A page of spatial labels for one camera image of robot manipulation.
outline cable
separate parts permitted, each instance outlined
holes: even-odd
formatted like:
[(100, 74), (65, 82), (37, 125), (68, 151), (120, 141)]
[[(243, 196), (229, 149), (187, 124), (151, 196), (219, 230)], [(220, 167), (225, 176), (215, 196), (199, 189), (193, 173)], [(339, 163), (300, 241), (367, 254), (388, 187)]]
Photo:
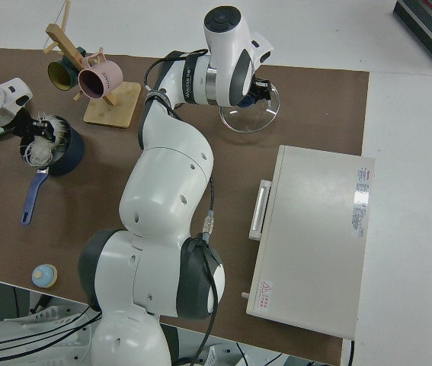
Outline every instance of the cable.
[(239, 352), (241, 353), (241, 356), (243, 356), (243, 360), (245, 360), (246, 366), (248, 366), (248, 361), (246, 361), (246, 356), (241, 347), (239, 347), (239, 343), (236, 342), (236, 347), (238, 347)]
[(36, 312), (38, 311), (38, 309), (40, 307), (46, 309), (46, 307), (50, 303), (51, 299), (53, 299), (53, 298), (50, 295), (41, 294), (40, 299), (38, 300), (38, 302), (36, 303), (34, 308), (30, 309), (30, 313), (36, 314)]
[(16, 287), (13, 287), (12, 290), (14, 291), (14, 302), (16, 303), (16, 317), (19, 317), (19, 305), (18, 305), (18, 293), (16, 292)]
[(207, 339), (209, 338), (210, 333), (213, 331), (214, 321), (216, 320), (217, 307), (219, 306), (219, 298), (218, 298), (218, 295), (217, 295), (216, 282), (214, 281), (214, 277), (212, 275), (212, 272), (210, 271), (209, 262), (207, 261), (207, 257), (206, 257), (206, 243), (204, 243), (202, 245), (202, 253), (203, 253), (203, 262), (204, 262), (204, 264), (206, 266), (207, 276), (209, 277), (209, 281), (210, 281), (210, 287), (213, 290), (213, 295), (214, 295), (214, 305), (213, 305), (213, 307), (214, 308), (213, 308), (213, 313), (210, 316), (210, 323), (209, 323), (209, 326), (207, 327), (206, 334), (203, 337), (203, 340), (200, 343), (199, 349), (197, 349), (197, 352), (195, 353), (195, 356), (192, 358), (190, 366), (194, 366), (195, 361), (197, 361), (197, 359), (200, 356), (200, 353), (202, 352), (203, 348), (205, 347), (205, 345), (207, 343)]
[[(55, 339), (54, 341), (52, 341), (52, 342), (50, 342), (50, 343), (48, 343), (46, 345), (42, 345), (39, 348), (31, 349), (30, 351), (18, 353), (16, 355), (10, 355), (10, 356), (5, 356), (5, 357), (0, 357), (0, 362), (1, 361), (10, 361), (10, 360), (14, 360), (16, 358), (21, 358), (21, 357), (24, 357), (24, 356), (32, 355), (33, 353), (41, 352), (44, 349), (47, 349), (47, 348), (51, 347), (52, 345), (55, 345), (55, 344), (61, 342), (63, 339), (66, 339), (66, 338), (70, 337), (72, 334), (74, 334), (75, 332), (77, 332), (79, 329), (82, 329), (82, 328), (88, 326), (89, 324), (97, 322), (101, 318), (101, 316), (102, 316), (102, 313), (99, 313), (94, 318), (92, 318), (89, 321), (85, 322), (81, 326), (76, 326), (72, 330), (70, 330), (70, 329), (66, 330), (66, 332), (68, 332), (68, 331), (69, 332), (66, 333), (65, 335), (63, 335), (62, 337), (60, 337), (58, 339)], [(3, 348), (3, 349), (0, 349), (0, 351), (4, 351), (4, 350), (10, 349), (10, 348)]]
[(269, 360), (269, 362), (267, 362), (266, 364), (264, 364), (263, 366), (268, 366), (269, 364), (275, 362), (283, 353), (280, 353), (277, 357), (272, 358), (271, 360)]
[(210, 176), (209, 178), (209, 183), (210, 183), (210, 205), (209, 205), (209, 209), (211, 211), (214, 211), (214, 178), (212, 176)]
[(37, 333), (37, 334), (25, 335), (24, 337), (18, 337), (18, 338), (14, 338), (14, 339), (7, 339), (7, 340), (4, 340), (4, 341), (0, 341), (0, 345), (3, 345), (5, 343), (9, 343), (9, 342), (21, 341), (23, 339), (28, 339), (28, 338), (32, 338), (32, 337), (38, 337), (38, 336), (42, 336), (43, 334), (48, 334), (48, 333), (51, 333), (51, 332), (55, 332), (56, 330), (61, 329), (64, 326), (67, 326), (69, 324), (72, 324), (75, 321), (77, 321), (78, 319), (80, 319), (85, 313), (87, 313), (88, 309), (89, 309), (89, 307), (87, 307), (87, 309), (85, 309), (82, 313), (80, 313), (76, 318), (72, 319), (71, 322), (64, 323), (61, 326), (57, 326), (56, 328), (47, 330), (45, 332), (40, 332), (40, 333)]
[(354, 341), (351, 341), (350, 360), (347, 363), (347, 366), (351, 366), (353, 364), (353, 358), (354, 358)]
[(152, 63), (149, 68), (146, 70), (145, 72), (145, 78), (144, 78), (144, 85), (148, 86), (148, 76), (149, 73), (152, 71), (152, 69), (158, 65), (159, 63), (164, 63), (165, 61), (184, 61), (187, 57), (192, 56), (192, 55), (198, 55), (197, 57), (201, 57), (203, 55), (205, 55), (206, 53), (208, 53), (209, 50), (207, 48), (201, 48), (200, 50), (195, 50), (192, 52), (186, 52), (188, 53), (186, 56), (179, 56), (179, 57), (163, 57), (161, 59), (157, 59), (154, 63)]

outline warning label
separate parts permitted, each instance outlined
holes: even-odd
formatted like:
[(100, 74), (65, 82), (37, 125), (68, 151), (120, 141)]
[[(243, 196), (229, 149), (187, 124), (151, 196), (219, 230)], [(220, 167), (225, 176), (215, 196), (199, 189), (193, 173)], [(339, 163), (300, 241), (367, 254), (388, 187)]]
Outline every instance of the warning label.
[(370, 199), (370, 170), (362, 167), (357, 174), (356, 191), (354, 192), (353, 213), (351, 216), (351, 235), (363, 237), (366, 229), (366, 213)]
[(260, 289), (258, 291), (258, 298), (256, 303), (256, 310), (268, 311), (270, 306), (270, 296), (274, 284), (271, 281), (260, 281)]

